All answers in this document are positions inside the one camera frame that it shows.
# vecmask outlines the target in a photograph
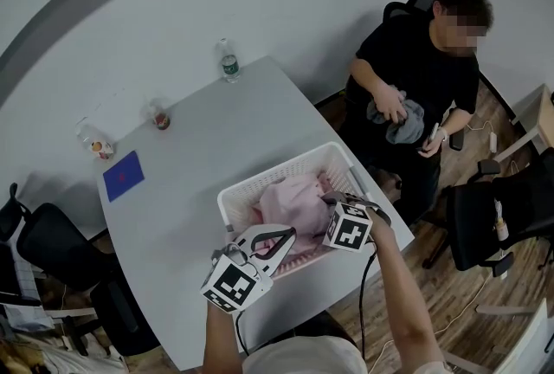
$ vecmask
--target man's hand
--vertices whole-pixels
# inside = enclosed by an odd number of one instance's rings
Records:
[[[408,118],[408,113],[406,113],[402,105],[404,96],[400,91],[390,87],[384,81],[379,80],[376,83],[373,90],[373,99],[375,99],[377,110],[383,114],[386,120],[392,119],[394,123],[398,123],[398,114],[400,114],[402,119]]]
[[[439,151],[443,140],[444,131],[442,129],[439,129],[433,140],[429,140],[429,137],[425,139],[425,141],[423,142],[422,151],[418,152],[419,155],[425,158],[434,156]]]

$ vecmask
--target hair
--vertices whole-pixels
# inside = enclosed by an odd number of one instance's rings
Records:
[[[468,17],[474,26],[489,30],[493,26],[493,6],[488,0],[436,0],[447,14]]]

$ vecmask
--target blue paper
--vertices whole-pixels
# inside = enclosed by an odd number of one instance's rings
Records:
[[[113,202],[144,179],[145,175],[142,173],[137,152],[130,152],[117,164],[104,172],[107,199]]]

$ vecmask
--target wristwatch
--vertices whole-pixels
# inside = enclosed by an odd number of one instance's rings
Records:
[[[448,132],[446,129],[444,129],[442,126],[439,127],[439,131],[441,131],[444,134],[444,139],[442,139],[443,142],[446,142],[448,140]]]

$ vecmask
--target black t-shirt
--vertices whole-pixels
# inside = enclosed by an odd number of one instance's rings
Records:
[[[454,57],[435,48],[428,26],[429,19],[420,16],[392,17],[375,29],[356,53],[381,79],[406,91],[407,99],[423,107],[425,132],[442,122],[453,101],[474,113],[479,87],[475,56]],[[371,99],[352,77],[347,97],[358,109],[366,108]]]

